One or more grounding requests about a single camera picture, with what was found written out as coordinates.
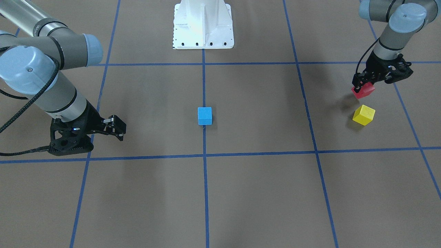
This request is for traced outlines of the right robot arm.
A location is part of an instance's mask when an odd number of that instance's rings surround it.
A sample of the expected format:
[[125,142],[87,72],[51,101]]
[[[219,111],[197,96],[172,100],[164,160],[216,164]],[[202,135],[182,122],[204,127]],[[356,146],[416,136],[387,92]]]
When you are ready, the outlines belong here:
[[93,133],[122,141],[126,124],[115,115],[102,118],[62,74],[101,63],[103,47],[98,38],[75,33],[30,0],[2,0],[1,15],[29,34],[20,38],[1,32],[1,79],[27,100],[1,131],[35,104],[52,118],[52,136],[61,134],[54,141],[77,144]]

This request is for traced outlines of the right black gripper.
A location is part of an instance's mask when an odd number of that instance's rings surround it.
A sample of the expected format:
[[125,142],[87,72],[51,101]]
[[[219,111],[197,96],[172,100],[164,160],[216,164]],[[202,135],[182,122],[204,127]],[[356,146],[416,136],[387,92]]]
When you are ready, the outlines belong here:
[[104,134],[105,132],[115,136],[119,141],[123,141],[126,127],[126,123],[117,115],[112,115],[107,119],[102,118],[95,107],[86,101],[84,112],[77,119],[71,121],[71,137],[90,137],[91,134]]

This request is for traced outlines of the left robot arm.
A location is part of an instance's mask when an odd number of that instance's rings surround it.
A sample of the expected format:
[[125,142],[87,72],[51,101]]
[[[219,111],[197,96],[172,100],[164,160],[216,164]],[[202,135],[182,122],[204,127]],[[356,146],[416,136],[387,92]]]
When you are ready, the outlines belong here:
[[370,21],[385,22],[383,33],[368,48],[366,67],[356,71],[352,80],[354,95],[359,99],[371,94],[374,84],[393,84],[413,74],[411,62],[401,51],[412,36],[440,15],[439,0],[363,0],[359,16]]

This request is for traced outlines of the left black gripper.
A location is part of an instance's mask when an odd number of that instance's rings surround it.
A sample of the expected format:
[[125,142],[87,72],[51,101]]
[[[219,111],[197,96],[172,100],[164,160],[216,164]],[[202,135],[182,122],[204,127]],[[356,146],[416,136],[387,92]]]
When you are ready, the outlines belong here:
[[393,76],[390,74],[389,66],[394,66],[396,62],[396,59],[383,60],[371,52],[366,61],[365,72],[354,74],[352,79],[354,93],[358,94],[362,87],[371,81],[392,81]]

